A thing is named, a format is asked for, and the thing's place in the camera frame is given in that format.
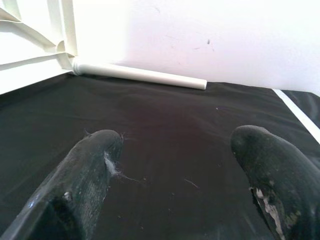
white wall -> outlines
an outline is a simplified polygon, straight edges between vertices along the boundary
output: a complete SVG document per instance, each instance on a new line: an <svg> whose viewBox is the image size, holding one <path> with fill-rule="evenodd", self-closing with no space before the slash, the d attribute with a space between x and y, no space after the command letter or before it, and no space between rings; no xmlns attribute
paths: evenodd
<svg viewBox="0 0 320 240"><path fill-rule="evenodd" d="M78 54L320 96L318 0L73 0Z"/></svg>

white strip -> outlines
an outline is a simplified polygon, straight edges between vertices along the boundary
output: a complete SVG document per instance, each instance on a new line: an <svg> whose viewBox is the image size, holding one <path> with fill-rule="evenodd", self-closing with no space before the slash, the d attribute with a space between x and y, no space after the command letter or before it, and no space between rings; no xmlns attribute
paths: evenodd
<svg viewBox="0 0 320 240"><path fill-rule="evenodd" d="M78 55L74 7L72 0L59 0L62 35L67 53Z"/></svg>
<svg viewBox="0 0 320 240"><path fill-rule="evenodd" d="M4 9L18 19L20 22L21 14L19 11L17 0L2 0Z"/></svg>
<svg viewBox="0 0 320 240"><path fill-rule="evenodd" d="M103 62L91 62L78 57L75 57L73 60L73 71L76 75L94 74L201 90L205 90L207 86L207 81L204 79L118 66Z"/></svg>
<svg viewBox="0 0 320 240"><path fill-rule="evenodd" d="M44 44L45 46L55 46L51 40L49 40L47 37L45 37L42 33L35 30L34 28L28 26L27 24L23 22L16 22L16 21L9 21L9 20L0 20L0 24L8 24L13 25L21 29L22 31L26 32L36 40L38 40L40 43Z"/></svg>
<svg viewBox="0 0 320 240"><path fill-rule="evenodd" d="M8 21L15 21L19 22L20 20L10 14L8 11L0 7L0 20L8 20Z"/></svg>
<svg viewBox="0 0 320 240"><path fill-rule="evenodd" d="M0 65L0 95L61 74L71 73L71 70L63 69L63 62L66 61L64 58L68 58L66 53L58 53Z"/></svg>
<svg viewBox="0 0 320 240"><path fill-rule="evenodd" d="M300 110L300 108L287 96L278 89L273 89L279 98L285 103L285 105L291 110L291 112L299 119L314 139L320 144L320 129L314 124L310 118Z"/></svg>

white pipe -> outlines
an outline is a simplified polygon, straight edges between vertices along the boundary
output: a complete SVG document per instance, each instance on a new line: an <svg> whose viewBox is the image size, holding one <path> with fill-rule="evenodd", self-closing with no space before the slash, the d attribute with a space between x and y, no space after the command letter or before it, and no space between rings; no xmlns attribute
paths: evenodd
<svg viewBox="0 0 320 240"><path fill-rule="evenodd" d="M118 66L108 63L93 63L79 57L74 58L72 68L76 75L93 74L201 90L205 90L207 87L207 81L204 79L143 70L127 66Z"/></svg>

black fabric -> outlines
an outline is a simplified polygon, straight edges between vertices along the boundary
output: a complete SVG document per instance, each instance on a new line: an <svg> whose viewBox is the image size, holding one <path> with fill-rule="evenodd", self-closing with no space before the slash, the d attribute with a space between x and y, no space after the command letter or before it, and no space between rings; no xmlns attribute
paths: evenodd
<svg viewBox="0 0 320 240"><path fill-rule="evenodd" d="M273 239L230 148L238 126L264 127L320 161L318 143L270 89L93 76L49 85L0 99L1 233L84 129L123 134L117 166L141 181L111 180L95 240Z"/></svg>
<svg viewBox="0 0 320 240"><path fill-rule="evenodd" d="M320 128L320 97L305 91L283 91Z"/></svg>

